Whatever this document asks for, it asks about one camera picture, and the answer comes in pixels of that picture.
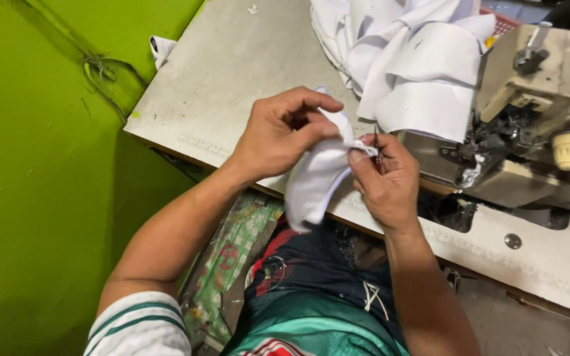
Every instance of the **green stripe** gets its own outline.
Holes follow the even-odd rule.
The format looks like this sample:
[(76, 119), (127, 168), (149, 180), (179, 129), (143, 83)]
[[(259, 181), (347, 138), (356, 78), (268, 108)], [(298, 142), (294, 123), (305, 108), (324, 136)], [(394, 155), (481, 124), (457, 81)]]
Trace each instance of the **green stripe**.
[(105, 336), (100, 338), (100, 340), (98, 340), (98, 342), (94, 345), (94, 347), (92, 347), (91, 350), (85, 356), (89, 356), (94, 351), (94, 349), (98, 346), (98, 344), (100, 344), (100, 341), (102, 341), (105, 337), (113, 335), (113, 334), (119, 332), (120, 330), (122, 330), (124, 328), (128, 328), (130, 326), (136, 325), (139, 322), (152, 321), (152, 320), (162, 320), (165, 322), (170, 322), (174, 326), (177, 326), (184, 334), (186, 334), (186, 330), (184, 329), (182, 324), (180, 324), (177, 320), (175, 320), (169, 316), (166, 316), (166, 315), (147, 315), (146, 317), (137, 318), (137, 319), (128, 321), (128, 322), (126, 322), (120, 326), (116, 326), (115, 328), (109, 329), (107, 331), (107, 334), (105, 334)]
[(173, 307), (172, 305), (169, 305), (167, 303), (144, 302), (144, 303), (133, 304), (129, 308), (123, 309), (122, 311), (119, 311), (118, 313), (114, 314), (111, 318), (107, 319), (107, 321), (102, 323), (97, 328), (97, 330), (89, 337), (89, 339), (87, 339), (87, 344), (85, 345), (85, 348), (87, 348), (87, 346), (89, 346), (89, 342), (91, 341), (91, 339), (94, 338), (94, 336), (98, 335), (98, 333), (100, 333), (104, 328), (109, 326), (112, 322), (115, 322), (116, 320), (118, 320), (120, 317), (122, 317), (126, 313), (129, 313), (132, 311), (139, 311), (140, 309), (146, 309), (146, 308), (162, 308), (162, 309), (166, 309), (168, 311), (172, 311), (175, 313), (175, 315), (177, 315), (179, 317), (179, 320), (184, 322), (184, 318), (182, 318), (182, 315), (179, 314), (179, 311), (175, 307)]

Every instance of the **person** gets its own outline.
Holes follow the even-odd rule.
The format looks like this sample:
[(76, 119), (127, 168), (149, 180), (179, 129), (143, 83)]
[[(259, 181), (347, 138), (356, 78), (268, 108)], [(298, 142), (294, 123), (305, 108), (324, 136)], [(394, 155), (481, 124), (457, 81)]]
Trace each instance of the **person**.
[[(337, 112), (343, 105), (305, 87), (254, 103), (226, 162), (136, 232), (105, 284), (85, 356), (191, 354), (174, 298), (177, 280), (242, 190), (289, 171), (321, 140), (339, 137), (318, 108)], [(381, 174), (360, 151), (348, 159), (354, 187), (384, 232), (390, 273), (345, 267), (322, 227), (309, 234), (281, 229), (253, 268), (237, 331), (223, 354), (480, 354), (417, 218), (419, 165), (394, 136), (378, 138)], [(372, 144), (372, 135), (362, 139)], [(279, 258), (266, 262), (272, 255)], [(281, 278), (266, 285), (257, 276), (262, 263), (282, 264)]]

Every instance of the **beige knob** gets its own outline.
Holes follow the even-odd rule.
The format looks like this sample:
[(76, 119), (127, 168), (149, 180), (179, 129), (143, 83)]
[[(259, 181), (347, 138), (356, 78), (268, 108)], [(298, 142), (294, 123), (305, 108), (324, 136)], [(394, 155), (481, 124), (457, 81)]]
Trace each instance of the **beige knob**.
[(570, 134), (555, 136), (553, 145), (555, 165), (560, 170), (570, 170)]

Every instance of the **green wall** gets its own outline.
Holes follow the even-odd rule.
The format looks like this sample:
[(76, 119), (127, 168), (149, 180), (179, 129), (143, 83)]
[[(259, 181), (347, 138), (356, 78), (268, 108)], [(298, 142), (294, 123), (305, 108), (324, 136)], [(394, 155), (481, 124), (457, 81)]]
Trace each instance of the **green wall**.
[[(0, 355), (80, 355), (131, 235), (192, 183), (121, 131), (82, 54), (29, 3), (0, 0)], [(200, 3), (43, 2), (77, 41), (146, 80), (148, 36), (178, 38)], [(131, 109), (143, 87), (117, 72), (103, 90)]]

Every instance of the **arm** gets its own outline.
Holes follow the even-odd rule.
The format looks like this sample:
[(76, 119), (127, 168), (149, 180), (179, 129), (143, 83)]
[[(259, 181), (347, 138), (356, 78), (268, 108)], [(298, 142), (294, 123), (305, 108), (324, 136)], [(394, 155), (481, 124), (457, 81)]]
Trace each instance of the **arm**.
[[(364, 137), (372, 143), (372, 135)], [(392, 135), (380, 135), (382, 174), (359, 151), (349, 163), (355, 189), (382, 225), (395, 309), (411, 356), (476, 356), (480, 348), (459, 301), (441, 274), (417, 218), (419, 164)]]
[(319, 107), (336, 112), (343, 105), (303, 87), (257, 100), (231, 157), (136, 232), (105, 283), (98, 315), (140, 291), (174, 296), (177, 280), (239, 192), (260, 179), (287, 172), (314, 144), (339, 135), (336, 125), (317, 111)]

